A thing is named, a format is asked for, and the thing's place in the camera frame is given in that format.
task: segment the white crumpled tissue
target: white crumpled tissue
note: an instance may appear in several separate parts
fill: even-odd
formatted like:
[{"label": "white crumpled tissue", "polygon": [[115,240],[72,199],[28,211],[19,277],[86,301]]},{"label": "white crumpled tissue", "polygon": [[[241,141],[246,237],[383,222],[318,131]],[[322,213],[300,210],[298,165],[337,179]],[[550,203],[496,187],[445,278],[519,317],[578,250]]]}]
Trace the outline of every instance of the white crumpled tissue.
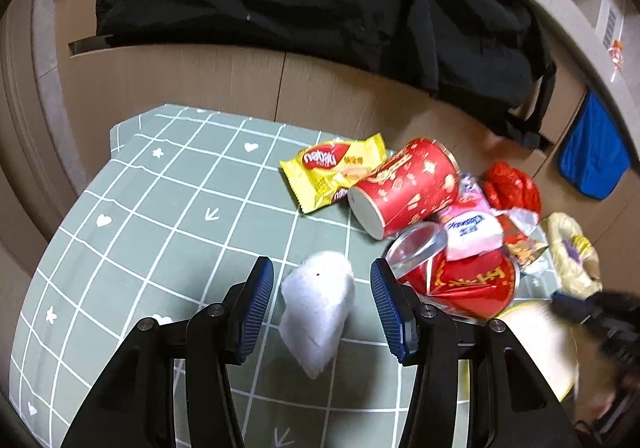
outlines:
[{"label": "white crumpled tissue", "polygon": [[338,350],[353,307],[353,284],[351,263],[336,251],[312,255],[282,282],[280,336],[312,380]]}]

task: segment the yellow snack package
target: yellow snack package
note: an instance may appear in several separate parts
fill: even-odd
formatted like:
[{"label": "yellow snack package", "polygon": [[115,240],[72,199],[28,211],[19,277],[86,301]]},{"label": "yellow snack package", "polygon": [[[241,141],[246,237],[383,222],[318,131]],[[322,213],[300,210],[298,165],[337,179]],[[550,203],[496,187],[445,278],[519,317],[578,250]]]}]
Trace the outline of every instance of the yellow snack package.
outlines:
[{"label": "yellow snack package", "polygon": [[327,206],[386,161],[380,133],[364,141],[325,141],[304,149],[280,166],[303,213]]}]

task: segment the crumpled red bag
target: crumpled red bag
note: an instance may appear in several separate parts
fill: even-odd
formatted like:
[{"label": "crumpled red bag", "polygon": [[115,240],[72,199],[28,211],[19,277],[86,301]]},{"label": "crumpled red bag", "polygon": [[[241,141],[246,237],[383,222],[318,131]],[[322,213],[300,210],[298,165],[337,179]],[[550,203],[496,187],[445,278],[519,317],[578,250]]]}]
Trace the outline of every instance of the crumpled red bag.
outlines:
[{"label": "crumpled red bag", "polygon": [[504,161],[496,161],[487,170],[483,189],[489,204],[497,210],[526,208],[542,215],[540,193],[533,179]]}]

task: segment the white vent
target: white vent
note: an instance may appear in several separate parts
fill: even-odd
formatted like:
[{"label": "white vent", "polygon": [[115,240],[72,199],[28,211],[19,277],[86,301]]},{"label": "white vent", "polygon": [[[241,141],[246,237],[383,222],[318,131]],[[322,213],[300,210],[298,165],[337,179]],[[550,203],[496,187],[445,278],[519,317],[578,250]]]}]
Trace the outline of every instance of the white vent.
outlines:
[{"label": "white vent", "polygon": [[607,17],[607,27],[604,30],[604,40],[602,43],[604,47],[609,49],[611,47],[611,42],[613,41],[613,31],[616,28],[616,14],[614,11],[609,8],[609,17]]}]

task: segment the table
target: table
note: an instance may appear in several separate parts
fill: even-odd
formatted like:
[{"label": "table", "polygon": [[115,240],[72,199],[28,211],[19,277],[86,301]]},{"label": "table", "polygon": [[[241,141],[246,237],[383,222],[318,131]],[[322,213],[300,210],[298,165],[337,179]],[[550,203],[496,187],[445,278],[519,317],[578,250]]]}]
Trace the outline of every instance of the table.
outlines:
[{"label": "table", "polygon": [[[188,319],[243,281],[258,255],[274,291],[254,353],[229,367],[248,448],[398,445],[415,367],[389,352],[369,267],[374,241],[346,201],[302,215],[279,170],[337,136],[273,121],[164,105],[111,132],[112,159],[54,235],[15,332],[10,399],[44,446],[58,447],[102,368],[135,323]],[[278,333],[282,280],[309,255],[343,251],[355,307],[338,355],[308,379]],[[546,299],[552,269],[525,277],[516,300]],[[189,446],[183,361],[174,370],[175,431]],[[468,378],[460,365],[454,446],[466,446]]]}]

